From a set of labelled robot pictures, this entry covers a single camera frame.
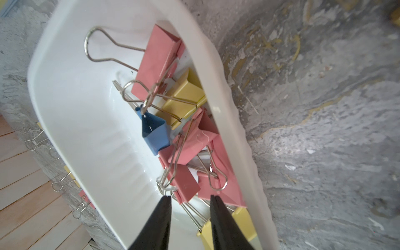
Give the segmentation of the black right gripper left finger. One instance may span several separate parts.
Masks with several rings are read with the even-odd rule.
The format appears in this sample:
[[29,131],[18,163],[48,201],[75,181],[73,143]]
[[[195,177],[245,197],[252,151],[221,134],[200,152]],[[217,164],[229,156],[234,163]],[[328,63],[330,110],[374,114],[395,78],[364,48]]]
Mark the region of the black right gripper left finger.
[[129,250],[167,250],[171,213],[171,197],[163,196]]

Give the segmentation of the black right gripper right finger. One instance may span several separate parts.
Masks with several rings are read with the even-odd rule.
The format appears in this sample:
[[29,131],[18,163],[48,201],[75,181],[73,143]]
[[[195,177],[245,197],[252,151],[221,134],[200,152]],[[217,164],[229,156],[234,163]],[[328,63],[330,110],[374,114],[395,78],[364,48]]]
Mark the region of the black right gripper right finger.
[[210,222],[215,250],[253,250],[219,196],[210,197]]

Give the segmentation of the white plastic storage box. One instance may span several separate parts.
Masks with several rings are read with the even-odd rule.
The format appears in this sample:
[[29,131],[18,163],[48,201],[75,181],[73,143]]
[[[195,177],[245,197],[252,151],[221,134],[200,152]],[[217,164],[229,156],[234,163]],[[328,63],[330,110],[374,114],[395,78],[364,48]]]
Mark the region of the white plastic storage box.
[[101,26],[118,42],[145,47],[158,23],[179,35],[209,100],[262,248],[279,240],[252,150],[218,51],[181,1],[60,1],[28,70],[36,115],[51,143],[121,245],[135,241],[160,200],[162,168],[141,137],[141,121],[112,84],[133,72],[84,52]]

